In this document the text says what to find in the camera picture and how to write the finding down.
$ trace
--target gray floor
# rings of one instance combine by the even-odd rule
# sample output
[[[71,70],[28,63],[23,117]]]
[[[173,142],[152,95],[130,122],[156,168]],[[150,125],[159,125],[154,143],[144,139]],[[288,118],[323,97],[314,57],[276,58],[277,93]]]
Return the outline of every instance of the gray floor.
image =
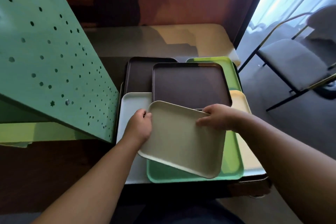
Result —
[[[237,49],[238,56],[244,62],[249,54],[262,41],[269,30],[246,33]],[[290,38],[295,29],[287,27],[267,41],[270,44],[284,38]],[[326,63],[332,62],[330,55],[321,57]],[[270,112],[266,108],[290,96],[288,86],[277,77],[263,62],[255,56],[240,73],[244,93],[252,113],[274,125],[298,140],[320,150],[336,159],[336,100],[326,100],[313,91],[294,99]],[[250,197],[225,198],[221,203],[242,218],[246,224],[252,223],[301,223],[281,198],[275,188],[261,199]],[[132,223],[143,206],[123,207],[116,211],[113,223]],[[0,216],[0,224],[29,223],[37,213]]]

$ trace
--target chair cushion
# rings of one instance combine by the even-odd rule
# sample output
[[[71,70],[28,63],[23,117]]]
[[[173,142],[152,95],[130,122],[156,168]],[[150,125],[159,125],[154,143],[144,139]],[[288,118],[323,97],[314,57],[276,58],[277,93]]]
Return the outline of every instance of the chair cushion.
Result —
[[[328,76],[326,64],[297,41],[282,39],[258,51],[297,90]]]

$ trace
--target gray chair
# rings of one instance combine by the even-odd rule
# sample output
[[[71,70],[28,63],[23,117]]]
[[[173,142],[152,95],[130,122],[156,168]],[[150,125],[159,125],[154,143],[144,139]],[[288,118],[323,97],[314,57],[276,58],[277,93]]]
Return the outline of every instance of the gray chair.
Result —
[[[331,67],[327,67],[327,65],[318,56],[294,40],[308,26],[311,25],[314,28],[317,24],[316,22],[318,21],[316,18],[319,18],[321,15],[325,15],[326,13],[330,14],[330,11],[335,16],[336,6],[332,6],[331,9],[330,6],[327,6],[314,13],[299,14],[280,22],[239,68],[238,72],[240,72],[256,54],[263,60],[263,67],[268,65],[291,88],[290,92],[295,93],[289,98],[271,106],[266,111],[277,108],[292,99],[305,94],[309,90],[332,82],[336,79],[336,73],[330,75],[328,72],[328,70],[334,67],[336,63],[331,65]],[[294,37],[291,39],[282,39],[262,48],[262,45],[280,25],[304,15],[310,15],[307,20],[307,25]]]

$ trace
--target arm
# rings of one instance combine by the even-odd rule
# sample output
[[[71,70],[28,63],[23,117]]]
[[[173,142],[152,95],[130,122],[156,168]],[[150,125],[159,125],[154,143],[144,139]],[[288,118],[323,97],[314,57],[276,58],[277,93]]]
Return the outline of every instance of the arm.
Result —
[[[33,223],[109,223],[135,155],[152,131],[151,116],[138,110],[118,144]]]
[[[335,221],[335,160],[254,115],[219,104],[203,111],[211,115],[197,125],[239,133],[302,222]]]

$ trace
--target person's right arm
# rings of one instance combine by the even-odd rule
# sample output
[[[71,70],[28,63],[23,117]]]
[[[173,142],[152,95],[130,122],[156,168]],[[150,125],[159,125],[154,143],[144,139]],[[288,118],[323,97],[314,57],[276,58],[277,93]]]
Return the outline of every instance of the person's right arm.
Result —
[[[336,160],[252,114],[220,104],[203,111],[211,115],[197,125],[239,133],[302,222],[336,222]]]

